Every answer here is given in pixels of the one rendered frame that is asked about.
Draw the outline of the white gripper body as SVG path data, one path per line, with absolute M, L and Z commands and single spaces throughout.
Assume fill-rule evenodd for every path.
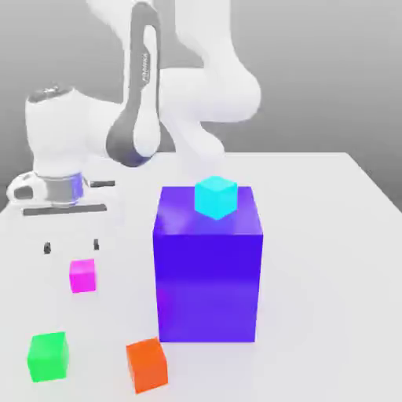
M 109 213 L 103 203 L 25 208 L 20 218 L 20 229 L 35 235 L 96 234 L 108 228 Z

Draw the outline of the small magenta cube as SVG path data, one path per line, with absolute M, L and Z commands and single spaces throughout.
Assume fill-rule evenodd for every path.
M 69 280 L 73 294 L 95 291 L 97 288 L 95 261 L 93 259 L 72 261 Z

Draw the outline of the small green cube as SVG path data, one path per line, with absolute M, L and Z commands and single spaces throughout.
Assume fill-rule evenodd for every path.
M 33 382 L 66 378 L 69 348 L 64 331 L 37 334 L 31 338 L 27 365 Z

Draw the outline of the small cyan cube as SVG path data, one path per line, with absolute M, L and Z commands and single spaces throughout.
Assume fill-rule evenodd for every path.
M 195 185 L 195 211 L 214 220 L 235 212 L 238 184 L 223 177 L 211 176 Z

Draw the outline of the small orange cube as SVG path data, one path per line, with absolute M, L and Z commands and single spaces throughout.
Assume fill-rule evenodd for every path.
M 168 383 L 167 360 L 158 338 L 127 345 L 126 356 L 136 394 Z

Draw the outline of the large purple box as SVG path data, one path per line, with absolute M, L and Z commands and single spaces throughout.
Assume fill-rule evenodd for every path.
M 251 188 L 215 221 L 192 187 L 164 187 L 153 228 L 161 342 L 254 342 L 263 230 Z

